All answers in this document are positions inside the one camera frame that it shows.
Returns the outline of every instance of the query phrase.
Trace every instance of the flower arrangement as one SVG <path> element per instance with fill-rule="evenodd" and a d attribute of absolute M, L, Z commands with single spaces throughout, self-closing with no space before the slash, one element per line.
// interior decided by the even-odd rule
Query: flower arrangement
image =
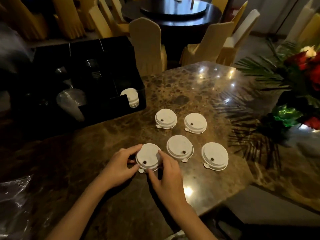
<path fill-rule="evenodd" d="M 258 56 L 258 62 L 245 57 L 237 69 L 265 83 L 268 87 L 262 90 L 284 90 L 271 113 L 284 131 L 297 124 L 320 130 L 320 45 L 284 42 L 275 49 L 271 41 L 267 44 L 271 58 Z"/>

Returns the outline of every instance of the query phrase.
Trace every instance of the stack of cup lids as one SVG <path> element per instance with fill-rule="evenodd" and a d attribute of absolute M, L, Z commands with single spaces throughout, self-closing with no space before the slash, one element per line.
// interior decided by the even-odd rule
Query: stack of cup lids
<path fill-rule="evenodd" d="M 184 119 L 185 131 L 201 134 L 207 128 L 206 118 L 199 113 L 190 113 Z"/>
<path fill-rule="evenodd" d="M 171 129 L 177 124 L 177 116 L 171 109 L 161 109 L 155 115 L 157 128 Z"/>
<path fill-rule="evenodd" d="M 146 169 L 156 171 L 161 164 L 160 148 L 152 143 L 143 144 L 136 155 L 136 162 L 140 165 L 139 172 L 144 173 Z"/>
<path fill-rule="evenodd" d="M 167 151 L 172 157 L 186 163 L 193 155 L 193 145 L 187 137 L 175 135 L 168 140 Z"/>
<path fill-rule="evenodd" d="M 136 89 L 127 88 L 121 92 L 120 96 L 125 94 L 127 95 L 129 105 L 131 108 L 136 108 L 139 106 L 139 97 Z"/>
<path fill-rule="evenodd" d="M 229 161 L 227 150 L 219 143 L 209 142 L 202 147 L 203 165 L 215 171 L 224 170 Z"/>

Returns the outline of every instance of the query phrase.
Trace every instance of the black plastic organizer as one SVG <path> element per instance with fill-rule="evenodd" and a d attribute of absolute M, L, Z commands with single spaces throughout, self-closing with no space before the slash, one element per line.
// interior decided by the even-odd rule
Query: black plastic organizer
<path fill-rule="evenodd" d="M 99 65 L 98 80 L 85 65 L 89 59 Z M 32 66 L 30 81 L 24 82 L 27 86 L 22 89 L 24 102 L 14 113 L 28 138 L 52 137 L 146 108 L 145 86 L 126 36 L 38 47 Z M 66 68 L 67 75 L 55 73 L 60 67 Z M 56 103 L 58 93 L 69 88 L 62 82 L 65 79 L 71 79 L 73 87 L 86 94 L 87 104 L 79 107 L 84 122 L 78 122 Z M 120 96 L 126 88 L 138 91 L 138 107 L 131 108 L 127 96 Z"/>

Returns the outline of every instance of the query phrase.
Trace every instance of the hand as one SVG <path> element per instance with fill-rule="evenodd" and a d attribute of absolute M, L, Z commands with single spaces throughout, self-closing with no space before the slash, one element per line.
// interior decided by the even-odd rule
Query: hand
<path fill-rule="evenodd" d="M 171 215 L 188 205 L 184 194 L 182 174 L 177 161 L 168 154 L 158 151 L 163 162 L 163 176 L 158 180 L 154 172 L 148 169 L 149 179 L 163 205 Z"/>
<path fill-rule="evenodd" d="M 128 149 L 121 148 L 112 156 L 107 166 L 95 179 L 95 184 L 103 190 L 103 193 L 113 187 L 123 184 L 138 171 L 140 168 L 138 164 L 130 169 L 127 164 L 135 163 L 135 160 L 129 160 L 129 156 L 140 151 L 141 147 L 142 144 L 132 146 Z"/>

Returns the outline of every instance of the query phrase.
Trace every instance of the cup lid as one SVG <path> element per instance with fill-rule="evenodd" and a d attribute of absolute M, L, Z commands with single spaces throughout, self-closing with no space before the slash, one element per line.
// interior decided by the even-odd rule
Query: cup lid
<path fill-rule="evenodd" d="M 229 161 L 227 150 L 219 143 L 209 142 L 201 149 L 203 164 L 206 168 L 220 171 L 226 168 Z"/>
<path fill-rule="evenodd" d="M 177 116 L 171 109 L 161 109 L 155 115 L 158 128 L 171 129 L 177 124 Z"/>
<path fill-rule="evenodd" d="M 160 148 L 152 143 L 142 145 L 142 148 L 136 155 L 136 162 L 140 165 L 141 169 L 150 168 L 153 171 L 158 169 L 158 166 L 161 164 L 161 156 L 158 150 Z"/>
<path fill-rule="evenodd" d="M 127 95 L 130 106 L 134 106 L 139 103 L 139 96 L 136 89 L 127 88 L 121 92 L 120 96 L 125 94 Z"/>
<path fill-rule="evenodd" d="M 193 155 L 193 145 L 189 139 L 182 135 L 175 135 L 167 141 L 168 153 L 177 159 L 182 159 L 182 162 L 187 162 Z"/>
<path fill-rule="evenodd" d="M 207 128 L 207 121 L 203 115 L 199 113 L 190 113 L 184 119 L 185 131 L 194 134 L 201 134 Z"/>

